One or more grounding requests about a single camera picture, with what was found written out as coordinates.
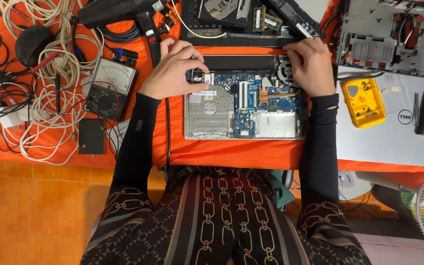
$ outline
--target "hand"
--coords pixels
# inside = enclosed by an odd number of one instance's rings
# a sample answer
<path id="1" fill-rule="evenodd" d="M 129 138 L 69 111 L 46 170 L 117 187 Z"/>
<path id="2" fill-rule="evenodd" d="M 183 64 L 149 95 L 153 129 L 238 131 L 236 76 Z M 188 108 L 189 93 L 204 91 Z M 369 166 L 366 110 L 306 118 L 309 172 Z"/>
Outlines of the hand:
<path id="1" fill-rule="evenodd" d="M 291 60 L 294 80 L 307 94 L 311 97 L 322 97 L 336 93 L 330 52 L 320 38 L 304 39 L 299 43 L 285 45 L 282 49 Z"/>
<path id="2" fill-rule="evenodd" d="M 168 52 L 168 46 L 172 44 L 173 48 Z M 204 73 L 209 73 L 204 64 L 204 57 L 191 43 L 168 38 L 163 40 L 160 46 L 161 61 L 138 93 L 154 99 L 164 99 L 209 88 L 207 83 L 190 84 L 186 81 L 185 73 L 189 69 L 199 68 Z"/>

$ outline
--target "orange tablecloth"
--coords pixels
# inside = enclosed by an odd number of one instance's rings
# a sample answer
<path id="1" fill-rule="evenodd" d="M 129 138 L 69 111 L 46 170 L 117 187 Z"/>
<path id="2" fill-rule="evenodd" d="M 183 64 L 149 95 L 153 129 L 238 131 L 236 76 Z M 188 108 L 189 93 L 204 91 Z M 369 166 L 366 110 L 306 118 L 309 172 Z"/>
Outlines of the orange tablecloth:
<path id="1" fill-rule="evenodd" d="M 330 8 L 323 19 L 330 15 Z M 156 14 L 156 21 L 159 25 L 162 16 Z M 336 21 L 334 21 L 329 29 L 332 30 Z M 27 21 L 20 21 L 21 24 L 27 25 Z M 122 32 L 131 25 L 131 22 L 122 22 L 110 26 L 110 29 L 116 32 Z M 56 31 L 57 25 L 51 27 L 53 32 Z M 15 57 L 14 38 L 9 34 L 0 18 L 0 33 L 3 35 L 4 42 L 9 46 L 10 58 Z M 79 26 L 77 34 L 85 33 L 91 35 L 91 31 Z M 173 39 L 179 39 L 180 25 L 176 24 L 169 34 Z M 95 46 L 88 42 L 79 40 L 78 45 L 83 49 L 88 60 L 96 57 Z M 139 53 L 136 68 L 139 70 L 139 78 L 135 85 L 135 91 L 138 91 L 152 71 L 152 64 L 148 44 L 145 38 L 141 38 L 128 44 L 113 44 L 111 47 L 122 47 Z M 197 47 L 203 54 L 279 54 L 282 51 L 278 49 L 268 48 L 236 48 L 236 47 Z M 112 53 L 104 49 L 104 57 L 111 57 Z M 20 70 L 22 67 L 18 63 L 12 64 L 8 71 Z M 18 81 L 30 82 L 29 77 L 19 78 Z M 125 118 L 131 116 L 132 108 L 135 104 L 135 97 L 132 96 L 128 109 L 125 112 Z M 302 151 L 303 141 L 237 141 L 237 140 L 186 140 L 184 139 L 184 119 L 183 119 L 183 98 L 182 96 L 170 98 L 171 106 L 171 164 L 172 165 L 209 165 L 209 166 L 235 166 L 235 167 L 253 167 L 253 168 L 273 168 L 273 169 L 297 169 L 300 153 Z M 58 141 L 61 132 L 51 130 L 40 136 L 40 143 L 53 145 Z M 4 143 L 0 138 L 0 144 L 4 147 Z M 62 145 L 56 155 L 50 159 L 51 162 L 60 163 L 72 152 L 76 142 L 68 141 Z M 164 166 L 166 161 L 166 112 L 163 103 L 158 108 L 158 115 L 153 140 L 153 166 Z M 46 150 L 42 148 L 32 148 L 29 151 L 33 156 L 44 156 Z M 11 152 L 1 152 L 0 159 L 12 160 L 19 162 L 29 162 L 21 154 Z M 68 161 L 68 164 L 78 166 L 94 166 L 113 168 L 115 160 L 109 152 L 108 141 L 106 141 L 106 154 L 96 155 L 79 155 L 74 154 Z M 339 168 L 351 171 L 377 171 L 377 172 L 420 172 L 420 173 L 394 173 L 391 176 L 402 184 L 415 187 L 424 181 L 423 166 L 403 166 L 382 163 L 369 163 L 361 161 L 339 160 Z"/>

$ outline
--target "black laptop battery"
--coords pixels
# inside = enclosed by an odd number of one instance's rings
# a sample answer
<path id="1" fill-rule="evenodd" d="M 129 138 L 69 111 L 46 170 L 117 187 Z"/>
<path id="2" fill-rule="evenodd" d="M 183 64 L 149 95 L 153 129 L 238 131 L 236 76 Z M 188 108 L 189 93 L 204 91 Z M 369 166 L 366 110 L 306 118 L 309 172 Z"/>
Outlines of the black laptop battery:
<path id="1" fill-rule="evenodd" d="M 297 34 L 297 39 L 320 37 L 320 23 L 315 22 L 294 0 L 262 0 Z"/>

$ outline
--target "black mouse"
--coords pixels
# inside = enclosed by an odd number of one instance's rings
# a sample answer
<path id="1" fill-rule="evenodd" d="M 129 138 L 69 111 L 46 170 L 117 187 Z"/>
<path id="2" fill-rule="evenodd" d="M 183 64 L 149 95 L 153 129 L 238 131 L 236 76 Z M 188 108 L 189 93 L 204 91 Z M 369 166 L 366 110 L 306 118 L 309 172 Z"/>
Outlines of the black mouse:
<path id="1" fill-rule="evenodd" d="M 30 26 L 15 40 L 15 56 L 26 67 L 35 67 L 45 46 L 55 40 L 55 35 L 47 27 Z"/>

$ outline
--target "green cloth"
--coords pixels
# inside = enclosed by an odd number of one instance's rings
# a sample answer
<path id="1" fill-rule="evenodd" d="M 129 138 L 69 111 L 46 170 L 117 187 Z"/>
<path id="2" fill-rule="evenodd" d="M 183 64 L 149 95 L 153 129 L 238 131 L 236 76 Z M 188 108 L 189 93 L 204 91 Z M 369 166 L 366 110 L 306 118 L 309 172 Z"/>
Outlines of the green cloth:
<path id="1" fill-rule="evenodd" d="M 284 184 L 282 184 L 282 174 L 284 170 L 270 170 L 269 171 L 274 178 L 272 179 L 272 183 L 274 185 L 274 194 L 276 195 L 276 204 L 278 205 L 278 209 L 281 212 L 286 210 L 286 204 L 292 202 L 295 197 L 294 195 L 286 189 Z"/>

